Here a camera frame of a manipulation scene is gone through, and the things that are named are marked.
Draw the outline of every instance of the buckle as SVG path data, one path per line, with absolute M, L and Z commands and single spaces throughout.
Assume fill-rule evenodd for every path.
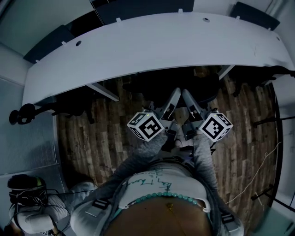
M 234 235 L 234 231 L 239 230 L 239 226 L 232 214 L 221 214 L 221 220 L 230 235 Z
M 106 210 L 111 203 L 108 200 L 96 199 L 92 205 L 102 210 Z

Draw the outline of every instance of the gray sleeve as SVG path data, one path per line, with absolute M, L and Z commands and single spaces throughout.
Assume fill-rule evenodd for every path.
M 217 190 L 217 180 L 211 157 L 209 139 L 204 135 L 194 137 L 195 175 L 200 176 L 211 190 Z
M 161 132 L 150 142 L 144 142 L 132 156 L 116 169 L 110 179 L 95 191 L 96 198 L 111 198 L 124 179 L 145 171 L 166 141 L 166 133 Z

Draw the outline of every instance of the white desk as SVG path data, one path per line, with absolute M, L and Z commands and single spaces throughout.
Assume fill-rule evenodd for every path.
M 23 104 L 84 85 L 116 100 L 96 82 L 195 65 L 282 65 L 294 69 L 273 31 L 215 14 L 157 14 L 105 25 L 51 52 L 29 69 Z

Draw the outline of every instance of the gray wall panel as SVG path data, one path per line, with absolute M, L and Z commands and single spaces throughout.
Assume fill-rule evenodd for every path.
M 26 171 L 22 174 L 39 176 L 46 182 L 48 189 L 56 189 L 60 193 L 64 192 L 64 186 L 60 178 L 59 167 L 57 165 L 51 167 L 45 167 L 34 171 Z M 7 187 L 8 180 L 12 175 L 0 176 L 0 227 L 4 229 L 5 225 L 9 222 L 8 210 L 11 205 L 9 200 L 9 188 Z
M 53 117 L 45 112 L 26 125 L 10 125 L 9 114 L 21 107 L 24 88 L 0 79 L 0 175 L 57 163 Z

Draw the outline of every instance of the white cable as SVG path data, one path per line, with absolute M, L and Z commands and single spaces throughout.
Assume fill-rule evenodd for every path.
M 245 188 L 241 193 L 239 193 L 234 199 L 236 199 L 238 196 L 240 196 L 241 194 L 243 194 L 243 193 L 246 191 L 246 189 L 252 184 L 253 180 L 254 180 L 255 177 L 257 176 L 258 171 L 261 169 L 261 167 L 262 167 L 264 161 L 266 160 L 266 158 L 267 158 L 270 154 L 272 154 L 272 153 L 277 149 L 277 147 L 278 147 L 278 145 L 279 145 L 280 143 L 281 143 L 281 142 L 279 142 L 279 143 L 276 145 L 275 149 L 273 149 L 269 154 L 268 154 L 268 153 L 265 153 L 265 154 L 264 154 L 264 156 L 265 156 L 265 157 L 264 157 L 264 160 L 263 160 L 261 166 L 260 166 L 260 167 L 258 168 L 258 170 L 256 171 L 256 174 L 254 175 L 253 179 L 252 179 L 251 182 L 246 186 L 246 188 Z

